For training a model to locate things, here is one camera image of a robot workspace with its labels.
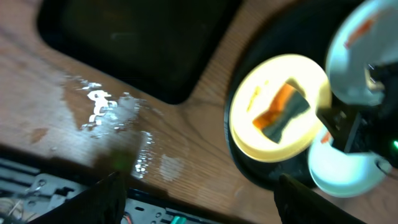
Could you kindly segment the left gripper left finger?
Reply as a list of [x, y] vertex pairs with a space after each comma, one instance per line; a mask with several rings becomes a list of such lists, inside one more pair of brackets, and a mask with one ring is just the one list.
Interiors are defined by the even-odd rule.
[[114, 172], [31, 224], [120, 224], [126, 205], [124, 178]]

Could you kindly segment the yellow plate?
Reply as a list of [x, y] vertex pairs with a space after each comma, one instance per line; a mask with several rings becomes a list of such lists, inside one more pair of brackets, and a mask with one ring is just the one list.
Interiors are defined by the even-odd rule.
[[[279, 91], [288, 83], [308, 101], [306, 112], [292, 118], [279, 143], [265, 137], [253, 120], [266, 112]], [[331, 105], [331, 88], [324, 70], [312, 59], [284, 54], [260, 63], [239, 84], [229, 112], [233, 140], [241, 152], [260, 162], [280, 162], [304, 151], [322, 128], [319, 108]]]

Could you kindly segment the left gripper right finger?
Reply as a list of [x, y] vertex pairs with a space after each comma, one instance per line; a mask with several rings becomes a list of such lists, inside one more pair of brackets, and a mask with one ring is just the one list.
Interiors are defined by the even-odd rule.
[[279, 177], [274, 201], [283, 224], [364, 224], [287, 174]]

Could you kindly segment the light blue plate top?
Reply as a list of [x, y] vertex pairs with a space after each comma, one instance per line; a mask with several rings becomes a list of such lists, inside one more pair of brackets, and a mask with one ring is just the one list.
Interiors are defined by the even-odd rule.
[[349, 105], [374, 106], [381, 90], [371, 90], [366, 72], [397, 61], [397, 0], [361, 3], [335, 33], [327, 52], [325, 71], [331, 90]]

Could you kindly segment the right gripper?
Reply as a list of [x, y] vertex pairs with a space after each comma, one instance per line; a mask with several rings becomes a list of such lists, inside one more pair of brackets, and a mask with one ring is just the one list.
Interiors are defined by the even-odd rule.
[[397, 167], [397, 62], [369, 65], [365, 77], [381, 90], [377, 106], [333, 103], [317, 117], [334, 138], [332, 146], [346, 154], [374, 152]]

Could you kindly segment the orange green sponge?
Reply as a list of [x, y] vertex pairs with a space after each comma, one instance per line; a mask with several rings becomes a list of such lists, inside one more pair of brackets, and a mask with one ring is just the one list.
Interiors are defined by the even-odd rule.
[[306, 112], [308, 101], [292, 85], [285, 83], [272, 99], [269, 109], [253, 120], [253, 125], [268, 139], [279, 143], [292, 118]]

